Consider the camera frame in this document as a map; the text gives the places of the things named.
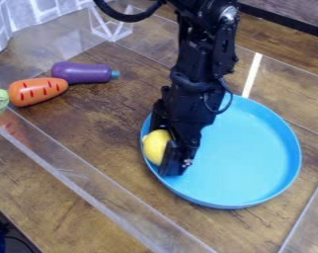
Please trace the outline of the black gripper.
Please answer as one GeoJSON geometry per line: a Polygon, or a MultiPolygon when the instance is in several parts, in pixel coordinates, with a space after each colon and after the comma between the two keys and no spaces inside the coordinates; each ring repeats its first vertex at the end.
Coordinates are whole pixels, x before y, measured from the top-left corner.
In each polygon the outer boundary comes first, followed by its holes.
{"type": "Polygon", "coordinates": [[[151,130],[167,129],[173,138],[165,145],[159,174],[181,176],[193,163],[201,129],[223,113],[227,83],[223,78],[192,81],[175,69],[169,79],[171,85],[161,87],[161,98],[153,105],[151,130]]]}

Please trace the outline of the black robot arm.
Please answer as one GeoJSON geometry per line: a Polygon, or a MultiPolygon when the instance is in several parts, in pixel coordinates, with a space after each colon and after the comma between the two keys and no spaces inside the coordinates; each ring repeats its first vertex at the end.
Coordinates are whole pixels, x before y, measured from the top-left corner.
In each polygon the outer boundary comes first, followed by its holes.
{"type": "Polygon", "coordinates": [[[160,89],[151,129],[164,129],[171,140],[159,173],[179,176],[192,164],[201,130],[213,124],[232,99],[224,76],[239,61],[235,37],[240,22],[237,0],[167,0],[179,24],[179,55],[169,71],[171,84],[160,89]]]}

